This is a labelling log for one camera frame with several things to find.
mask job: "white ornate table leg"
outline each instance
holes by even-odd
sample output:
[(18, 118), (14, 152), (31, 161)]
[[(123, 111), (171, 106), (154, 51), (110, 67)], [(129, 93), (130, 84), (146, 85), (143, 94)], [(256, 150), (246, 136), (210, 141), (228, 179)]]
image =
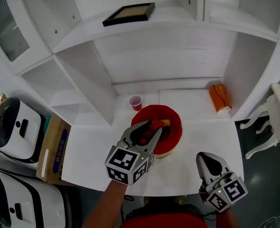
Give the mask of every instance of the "white ornate table leg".
[(275, 100), (276, 100), (276, 96), (275, 95), (271, 95), (267, 99), (266, 103), (264, 103), (261, 106), (259, 106), (253, 112), (251, 119), (246, 124), (244, 124), (244, 123), (240, 124), (240, 129), (245, 129), (245, 128), (250, 127), (263, 112), (267, 112), (268, 111), (268, 109), (270, 108), (270, 106), (272, 106), (272, 104), (275, 102)]
[(276, 146), (279, 141), (280, 141), (280, 135), (273, 134), (272, 137), (267, 142), (257, 146), (256, 148), (252, 149), (251, 151), (247, 152), (245, 154), (245, 158), (249, 159), (253, 154), (255, 154), (258, 151), (266, 150), (274, 145)]
[(262, 133), (263, 130), (264, 130), (267, 126), (269, 126), (269, 125), (271, 125), (270, 120), (265, 121), (265, 123), (262, 125), (261, 129), (256, 131), (256, 134)]

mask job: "black picture frame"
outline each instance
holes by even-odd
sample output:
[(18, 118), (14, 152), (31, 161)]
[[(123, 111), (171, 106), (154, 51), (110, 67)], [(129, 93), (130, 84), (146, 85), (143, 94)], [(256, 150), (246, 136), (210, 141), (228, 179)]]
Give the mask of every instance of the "black picture frame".
[[(118, 15), (122, 10), (127, 9), (127, 8), (140, 7), (140, 6), (148, 6), (148, 8), (146, 9), (144, 14), (126, 16), (126, 17), (115, 19), (116, 15)], [(117, 25), (117, 24), (124, 24), (124, 23), (138, 22), (138, 21), (147, 21), (147, 20), (149, 20), (149, 17), (152, 14), (154, 8), (155, 8), (154, 2), (123, 6), (123, 7), (119, 8), (117, 11), (115, 11), (111, 16), (109, 16), (102, 23), (103, 23), (104, 27), (106, 27), (106, 26), (110, 26), (110, 25)]]

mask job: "red basket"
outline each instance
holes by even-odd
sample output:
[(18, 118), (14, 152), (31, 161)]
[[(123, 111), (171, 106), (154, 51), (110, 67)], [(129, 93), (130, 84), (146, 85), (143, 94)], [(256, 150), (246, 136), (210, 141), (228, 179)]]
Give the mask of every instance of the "red basket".
[(182, 135), (182, 126), (179, 115), (165, 105), (149, 105), (142, 108), (133, 118), (131, 126), (147, 120), (170, 120), (171, 131), (168, 139), (158, 142), (154, 154), (165, 154), (178, 144)]

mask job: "person's left arm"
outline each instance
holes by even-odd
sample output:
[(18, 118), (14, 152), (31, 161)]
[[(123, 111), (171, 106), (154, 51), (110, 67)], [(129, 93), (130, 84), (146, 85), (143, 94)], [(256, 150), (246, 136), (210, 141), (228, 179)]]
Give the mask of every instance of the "person's left arm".
[(127, 185), (112, 180), (82, 228), (114, 228)]

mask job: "white stool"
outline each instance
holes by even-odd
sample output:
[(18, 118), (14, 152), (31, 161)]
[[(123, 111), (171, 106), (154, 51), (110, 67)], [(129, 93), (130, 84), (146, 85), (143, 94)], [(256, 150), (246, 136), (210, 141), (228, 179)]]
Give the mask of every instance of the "white stool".
[(262, 113), (268, 112), (270, 116), (270, 120), (267, 120), (263, 124), (262, 128), (256, 131), (256, 134), (262, 133), (262, 131), (266, 128), (266, 126), (271, 125), (273, 135), (267, 142), (247, 152), (245, 155), (246, 159), (249, 159), (254, 153), (258, 151), (266, 150), (272, 146), (276, 146), (277, 143), (280, 143), (280, 85), (272, 84), (271, 87), (274, 91), (274, 94), (267, 99), (266, 103), (259, 106), (253, 112), (252, 118), (249, 120), (248, 123), (240, 124), (240, 129), (245, 129), (250, 127)]

